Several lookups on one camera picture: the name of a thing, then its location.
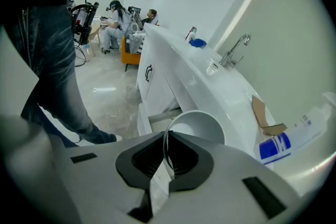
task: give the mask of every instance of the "chrome faucet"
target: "chrome faucet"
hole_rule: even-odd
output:
[[[244,56],[242,56],[238,61],[234,61],[232,60],[232,56],[233,56],[233,53],[235,52],[235,50],[238,48],[239,44],[242,43],[242,41],[244,40],[244,45],[247,46],[249,41],[251,39],[251,35],[250,34],[244,34],[240,37],[240,39],[237,41],[237,43],[233,46],[233,48],[228,51],[224,57],[221,59],[221,61],[219,62],[220,65],[222,66],[226,66],[228,64],[232,64],[233,66],[235,66],[236,64],[238,64],[238,62],[240,60],[242,60],[242,58]]]

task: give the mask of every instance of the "sneaker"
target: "sneaker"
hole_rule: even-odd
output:
[[[115,134],[115,137],[117,138],[117,142],[123,140],[122,136],[119,136],[119,135]]]
[[[110,52],[110,50],[105,50],[104,48],[101,48],[101,53],[106,54],[107,52]]]

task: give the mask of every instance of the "chair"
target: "chair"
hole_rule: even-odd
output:
[[[139,65],[140,54],[130,54],[125,51],[126,40],[125,36],[121,38],[121,62],[126,64],[125,72],[127,71],[128,65]]]

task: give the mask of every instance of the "denim jeans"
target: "denim jeans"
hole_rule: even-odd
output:
[[[67,129],[94,144],[115,142],[113,134],[99,130],[81,99],[75,74],[75,47],[71,16],[62,6],[30,7],[4,21],[13,45],[39,77],[22,117],[58,135],[65,147],[76,146],[44,115],[49,111]]]

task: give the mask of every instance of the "floor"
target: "floor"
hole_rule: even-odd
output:
[[[103,55],[99,43],[93,43],[95,57],[81,67],[76,67],[79,91],[94,124],[107,133],[121,135],[124,139],[138,136],[139,91],[135,89],[138,66],[128,66],[120,61],[118,50]],[[76,64],[83,63],[76,59]],[[67,130],[57,119],[45,111],[51,122],[71,141],[79,141],[78,135]],[[91,145],[87,141],[80,146]]]

